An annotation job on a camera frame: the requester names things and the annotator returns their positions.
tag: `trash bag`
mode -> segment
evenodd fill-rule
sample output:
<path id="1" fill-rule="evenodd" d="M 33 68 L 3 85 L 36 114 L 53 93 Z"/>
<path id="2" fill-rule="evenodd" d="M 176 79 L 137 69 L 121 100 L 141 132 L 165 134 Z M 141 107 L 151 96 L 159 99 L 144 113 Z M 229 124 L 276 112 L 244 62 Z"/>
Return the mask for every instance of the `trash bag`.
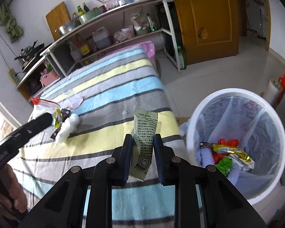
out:
<path id="1" fill-rule="evenodd" d="M 194 131 L 195 157 L 201 163 L 199 143 L 238 139 L 239 147 L 255 161 L 254 169 L 240 172 L 237 189 L 250 198 L 273 178 L 280 159 L 276 126 L 259 104 L 243 97 L 214 101 L 199 115 Z"/>

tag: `blue stripe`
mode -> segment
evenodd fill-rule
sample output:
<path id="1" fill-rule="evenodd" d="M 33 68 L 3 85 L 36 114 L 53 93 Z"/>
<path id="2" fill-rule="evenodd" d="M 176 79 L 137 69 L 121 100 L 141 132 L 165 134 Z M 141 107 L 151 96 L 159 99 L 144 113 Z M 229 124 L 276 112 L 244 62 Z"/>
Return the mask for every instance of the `blue stripe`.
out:
<path id="1" fill-rule="evenodd" d="M 62 82 L 62 83 L 59 83 L 59 85 L 56 87 L 56 88 L 53 88 L 51 91 L 49 91 L 48 93 L 46 93 L 44 96 L 42 96 L 43 99 L 47 99 L 49 96 L 51 96 L 52 94 L 54 94 L 55 92 L 57 92 L 58 90 L 64 88 L 65 86 L 77 81 L 78 79 L 88 75 L 88 74 L 91 74 L 92 72 L 102 68 L 102 67 L 105 67 L 105 66 L 108 66 L 116 61 L 119 61 L 119 60 L 123 60 L 123 59 L 127 59 L 128 57 L 130 56 L 133 56 L 133 55 L 137 55 L 137 54 L 141 54 L 141 53 L 144 53 L 145 51 L 142 49 L 142 48 L 138 48 L 138 49 L 135 49 L 135 50 L 132 50 L 132 51 L 128 51 L 128 52 L 125 52 L 123 54 L 119 54 L 117 56 L 114 56 L 112 57 L 111 59 L 106 59 L 104 60 L 103 62 L 97 64 L 97 65 L 93 65 L 89 68 L 87 68 L 86 70 L 82 71 L 80 74 L 76 75 L 76 76 L 72 76 L 71 79 L 65 81 L 65 82 Z"/>
<path id="2" fill-rule="evenodd" d="M 77 115 L 95 110 L 108 103 L 131 97 L 154 89 L 163 89 L 161 81 L 156 76 L 150 76 L 138 81 L 131 81 L 119 87 L 114 87 L 94 97 L 84 100 L 81 105 L 73 110 Z"/>
<path id="3" fill-rule="evenodd" d="M 33 177 L 15 171 L 19 183 L 40 199 L 53 187 Z M 90 190 L 84 205 L 84 216 L 87 215 Z M 174 186 L 154 184 L 136 188 L 112 190 L 113 220 L 150 220 L 174 215 Z M 198 191 L 198 203 L 201 208 L 201 197 Z"/>

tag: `green cloth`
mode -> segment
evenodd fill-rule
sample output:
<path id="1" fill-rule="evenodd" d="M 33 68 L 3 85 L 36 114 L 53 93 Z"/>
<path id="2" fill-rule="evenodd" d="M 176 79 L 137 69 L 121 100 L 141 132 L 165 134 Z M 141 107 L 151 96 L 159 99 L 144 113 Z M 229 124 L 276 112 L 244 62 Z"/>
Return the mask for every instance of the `green cloth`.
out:
<path id="1" fill-rule="evenodd" d="M 218 162 L 215 166 L 219 169 L 221 173 L 227 175 L 232 165 L 232 159 L 225 156 Z"/>
<path id="2" fill-rule="evenodd" d="M 17 25 L 16 19 L 11 15 L 5 2 L 0 6 L 0 26 L 6 25 L 6 33 L 10 36 L 11 42 L 16 41 L 23 35 L 23 29 Z"/>

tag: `electrical outlet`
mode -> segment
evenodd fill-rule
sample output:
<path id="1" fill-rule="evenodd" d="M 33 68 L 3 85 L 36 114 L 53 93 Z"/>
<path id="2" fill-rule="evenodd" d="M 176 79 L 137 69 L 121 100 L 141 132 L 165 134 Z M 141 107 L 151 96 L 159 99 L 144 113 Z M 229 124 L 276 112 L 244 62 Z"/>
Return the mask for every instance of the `electrical outlet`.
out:
<path id="1" fill-rule="evenodd" d="M 8 75 L 11 77 L 14 83 L 18 85 L 20 83 L 20 79 L 18 78 L 18 76 L 15 76 L 15 74 L 16 72 L 14 69 L 10 69 L 10 71 L 8 71 Z"/>

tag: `striped tablecloth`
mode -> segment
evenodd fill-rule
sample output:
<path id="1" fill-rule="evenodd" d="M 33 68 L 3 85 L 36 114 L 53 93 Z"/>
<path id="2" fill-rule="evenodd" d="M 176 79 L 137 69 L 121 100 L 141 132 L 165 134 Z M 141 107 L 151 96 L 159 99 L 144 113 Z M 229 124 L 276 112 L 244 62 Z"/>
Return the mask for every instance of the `striped tablecloth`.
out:
<path id="1" fill-rule="evenodd" d="M 156 133 L 176 155 L 186 158 L 163 85 L 143 49 L 119 51 L 76 70 L 41 98 L 65 107 L 70 90 L 84 97 L 73 110 L 80 117 L 77 132 L 62 144 L 55 144 L 50 133 L 41 132 L 10 162 L 29 209 L 72 166 L 87 168 L 110 157 L 131 133 L 135 107 L 157 112 Z M 154 158 L 144 182 L 130 177 L 124 188 L 113 189 L 112 218 L 114 227 L 173 227 L 174 186 L 160 185 Z"/>

